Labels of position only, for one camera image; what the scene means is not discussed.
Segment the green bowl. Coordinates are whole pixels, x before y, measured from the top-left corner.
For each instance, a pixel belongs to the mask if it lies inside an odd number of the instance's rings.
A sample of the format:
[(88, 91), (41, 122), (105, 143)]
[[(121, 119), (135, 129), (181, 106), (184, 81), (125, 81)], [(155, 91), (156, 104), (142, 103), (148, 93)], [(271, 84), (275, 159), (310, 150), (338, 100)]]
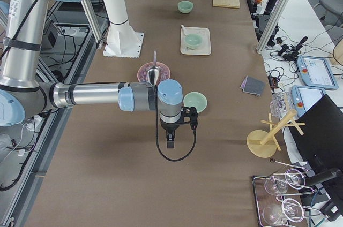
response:
[(193, 10), (194, 4), (191, 1), (180, 1), (177, 4), (180, 13), (188, 14)]
[(197, 112), (203, 112), (207, 107), (207, 98), (199, 92), (190, 92), (183, 98), (185, 107), (195, 107)]
[(203, 42), (203, 39), (198, 34), (188, 34), (184, 37), (184, 42), (187, 48), (197, 49)]

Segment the metal scoop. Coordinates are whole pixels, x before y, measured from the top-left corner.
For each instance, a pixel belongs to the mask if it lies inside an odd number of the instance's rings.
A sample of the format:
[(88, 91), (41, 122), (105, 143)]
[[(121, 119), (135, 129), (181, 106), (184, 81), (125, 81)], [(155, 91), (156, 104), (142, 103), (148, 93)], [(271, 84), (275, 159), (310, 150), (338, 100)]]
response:
[(146, 79), (149, 83), (156, 85), (160, 79), (160, 68), (157, 66), (157, 51), (153, 54), (153, 65), (146, 70)]

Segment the wooden mug tree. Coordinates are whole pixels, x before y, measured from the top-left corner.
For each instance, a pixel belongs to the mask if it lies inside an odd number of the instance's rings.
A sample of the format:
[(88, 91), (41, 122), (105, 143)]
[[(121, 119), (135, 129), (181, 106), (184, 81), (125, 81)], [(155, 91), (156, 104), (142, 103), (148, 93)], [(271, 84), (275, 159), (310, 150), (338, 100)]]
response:
[(292, 106), (288, 92), (273, 94), (270, 108), (271, 112), (269, 113), (268, 121), (261, 121), (262, 123), (269, 125), (270, 130), (268, 132), (254, 130), (247, 136), (247, 146), (249, 150), (254, 155), (261, 158), (269, 158), (273, 156), (277, 150), (281, 150), (275, 135), (284, 127), (295, 127), (299, 134), (304, 134), (301, 130), (301, 126), (304, 126), (305, 123), (297, 123), (295, 121), (294, 117), (297, 115), (297, 112)]

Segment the grey folded cloth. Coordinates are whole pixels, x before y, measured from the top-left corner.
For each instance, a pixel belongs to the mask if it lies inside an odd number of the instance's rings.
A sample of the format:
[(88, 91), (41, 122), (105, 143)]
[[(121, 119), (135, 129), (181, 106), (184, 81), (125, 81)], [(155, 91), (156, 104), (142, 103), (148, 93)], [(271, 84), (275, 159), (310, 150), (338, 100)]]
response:
[(265, 88), (265, 82), (262, 82), (250, 76), (246, 76), (241, 83), (240, 88), (244, 93), (260, 97)]

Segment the green bowl on tray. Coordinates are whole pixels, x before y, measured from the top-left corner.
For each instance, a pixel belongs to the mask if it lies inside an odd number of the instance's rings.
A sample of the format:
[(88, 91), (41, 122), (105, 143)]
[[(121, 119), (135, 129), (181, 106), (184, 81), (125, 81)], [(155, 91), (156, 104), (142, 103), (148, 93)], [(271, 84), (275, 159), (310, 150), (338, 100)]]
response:
[(187, 48), (197, 49), (203, 42), (203, 39), (198, 34), (188, 34), (184, 37), (184, 42)]

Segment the cream serving tray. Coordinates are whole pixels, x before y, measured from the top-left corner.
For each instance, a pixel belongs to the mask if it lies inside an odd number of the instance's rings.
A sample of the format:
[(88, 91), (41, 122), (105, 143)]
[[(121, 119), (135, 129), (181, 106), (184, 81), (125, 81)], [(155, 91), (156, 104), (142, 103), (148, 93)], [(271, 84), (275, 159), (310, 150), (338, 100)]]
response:
[(210, 30), (204, 27), (185, 27), (184, 28), (188, 34), (197, 34), (202, 37), (202, 43), (196, 49), (190, 49), (187, 47), (184, 40), (185, 33), (181, 29), (181, 40), (180, 40), (180, 52), (184, 55), (199, 55), (208, 56), (211, 54), (211, 39)]

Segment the wine glass rack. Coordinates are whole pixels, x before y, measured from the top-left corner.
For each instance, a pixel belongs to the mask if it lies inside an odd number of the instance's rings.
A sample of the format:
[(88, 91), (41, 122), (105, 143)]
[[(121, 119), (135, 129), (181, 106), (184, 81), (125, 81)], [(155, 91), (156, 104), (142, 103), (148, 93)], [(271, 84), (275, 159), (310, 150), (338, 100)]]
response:
[(300, 196), (315, 194), (305, 182), (306, 172), (292, 165), (284, 173), (251, 177), (258, 226), (300, 226), (321, 215), (318, 209), (301, 204)]

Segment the teach pendant near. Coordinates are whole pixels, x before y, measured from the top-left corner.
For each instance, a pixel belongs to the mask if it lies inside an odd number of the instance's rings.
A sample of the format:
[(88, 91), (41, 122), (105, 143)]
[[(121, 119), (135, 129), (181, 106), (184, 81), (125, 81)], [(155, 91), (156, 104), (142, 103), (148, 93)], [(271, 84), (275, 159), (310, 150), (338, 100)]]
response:
[(325, 94), (324, 88), (294, 85), (291, 88), (291, 97), (297, 115), (304, 115)]

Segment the teach pendant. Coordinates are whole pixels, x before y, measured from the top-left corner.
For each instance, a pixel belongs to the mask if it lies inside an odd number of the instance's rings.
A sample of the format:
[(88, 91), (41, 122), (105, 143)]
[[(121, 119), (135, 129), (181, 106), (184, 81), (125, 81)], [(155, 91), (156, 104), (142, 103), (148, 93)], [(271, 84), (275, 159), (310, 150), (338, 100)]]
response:
[(324, 88), (294, 85), (291, 88), (291, 97), (297, 115), (304, 115), (325, 94)]
[(338, 83), (325, 58), (300, 56), (296, 60), (300, 76), (307, 86), (337, 90)]

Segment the black monitor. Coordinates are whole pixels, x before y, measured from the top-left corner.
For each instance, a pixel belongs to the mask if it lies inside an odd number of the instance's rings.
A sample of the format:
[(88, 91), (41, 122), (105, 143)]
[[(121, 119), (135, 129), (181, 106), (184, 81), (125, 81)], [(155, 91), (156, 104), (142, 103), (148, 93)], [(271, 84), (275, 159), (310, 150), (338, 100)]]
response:
[(295, 127), (290, 132), (301, 157), (316, 170), (342, 170), (342, 111), (324, 95), (298, 122), (303, 135)]

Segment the teach pendant far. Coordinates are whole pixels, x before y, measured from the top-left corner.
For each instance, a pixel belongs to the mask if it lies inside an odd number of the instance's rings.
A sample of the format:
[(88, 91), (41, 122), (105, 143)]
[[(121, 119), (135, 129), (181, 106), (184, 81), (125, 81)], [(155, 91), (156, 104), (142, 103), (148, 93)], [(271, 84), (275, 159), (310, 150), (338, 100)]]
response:
[(325, 58), (300, 56), (296, 60), (300, 76), (307, 86), (337, 90), (338, 83)]

